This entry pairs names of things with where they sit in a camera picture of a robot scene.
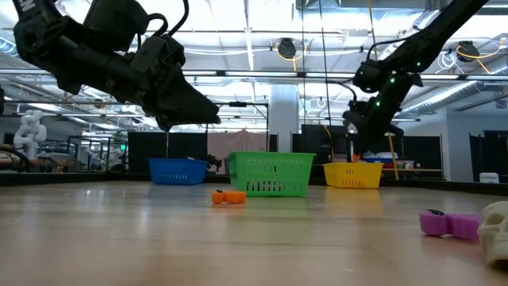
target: yellow basket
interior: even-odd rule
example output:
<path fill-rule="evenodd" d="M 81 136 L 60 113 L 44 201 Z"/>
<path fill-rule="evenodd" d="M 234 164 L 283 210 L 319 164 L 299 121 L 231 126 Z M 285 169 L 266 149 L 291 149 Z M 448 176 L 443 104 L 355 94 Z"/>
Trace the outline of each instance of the yellow basket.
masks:
<path fill-rule="evenodd" d="M 378 188 L 383 163 L 325 164 L 326 183 L 333 187 Z"/>

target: wooden floor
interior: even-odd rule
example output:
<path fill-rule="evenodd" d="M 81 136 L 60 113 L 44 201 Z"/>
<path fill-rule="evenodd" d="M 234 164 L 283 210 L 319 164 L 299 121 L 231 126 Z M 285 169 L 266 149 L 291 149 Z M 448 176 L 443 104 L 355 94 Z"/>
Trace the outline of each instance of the wooden floor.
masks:
<path fill-rule="evenodd" d="M 210 203 L 145 182 L 0 188 L 0 285 L 497 286 L 480 247 L 427 238 L 418 213 L 506 198 L 311 187 L 306 199 Z"/>

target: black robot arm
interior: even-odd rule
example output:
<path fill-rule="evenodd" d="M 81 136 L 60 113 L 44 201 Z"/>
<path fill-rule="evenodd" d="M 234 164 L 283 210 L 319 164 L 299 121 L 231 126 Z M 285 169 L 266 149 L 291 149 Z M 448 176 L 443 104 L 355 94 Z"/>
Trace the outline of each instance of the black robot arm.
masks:
<path fill-rule="evenodd" d="M 350 110 L 343 115 L 358 129 L 358 153 L 366 152 L 386 132 L 402 132 L 391 125 L 391 120 L 400 111 L 410 88 L 422 86 L 418 73 L 429 68 L 446 41 L 487 2 L 454 0 L 428 27 L 401 39 L 405 42 L 385 60 L 370 59 L 371 48 L 353 84 L 364 92 L 379 93 L 368 102 L 351 101 Z"/>
<path fill-rule="evenodd" d="M 94 0 L 83 24 L 63 17 L 53 0 L 13 0 L 19 16 L 14 36 L 20 57 L 51 72 L 60 89 L 78 94 L 87 85 L 131 102 L 155 116 L 159 126 L 219 123 L 218 107 L 183 77 L 183 46 L 163 15 L 148 15 L 135 0 Z M 129 52 L 153 19 L 163 27 Z"/>

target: orange toy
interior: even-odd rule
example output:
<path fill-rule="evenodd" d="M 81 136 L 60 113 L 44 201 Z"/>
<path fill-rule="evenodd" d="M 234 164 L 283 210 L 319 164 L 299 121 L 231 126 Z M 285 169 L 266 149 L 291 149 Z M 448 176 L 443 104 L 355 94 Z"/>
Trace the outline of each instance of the orange toy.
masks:
<path fill-rule="evenodd" d="M 221 191 L 212 192 L 212 202 L 214 203 L 245 203 L 247 194 L 243 191 Z"/>

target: purple toy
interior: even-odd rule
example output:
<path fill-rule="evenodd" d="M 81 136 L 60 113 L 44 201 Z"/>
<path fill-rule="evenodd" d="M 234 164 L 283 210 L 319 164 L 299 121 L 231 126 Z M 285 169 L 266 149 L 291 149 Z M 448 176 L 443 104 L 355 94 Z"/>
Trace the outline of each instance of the purple toy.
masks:
<path fill-rule="evenodd" d="M 457 238 L 478 242 L 477 231 L 481 223 L 482 216 L 479 214 L 445 214 L 435 210 L 420 213 L 421 231 L 429 236 L 451 234 Z"/>

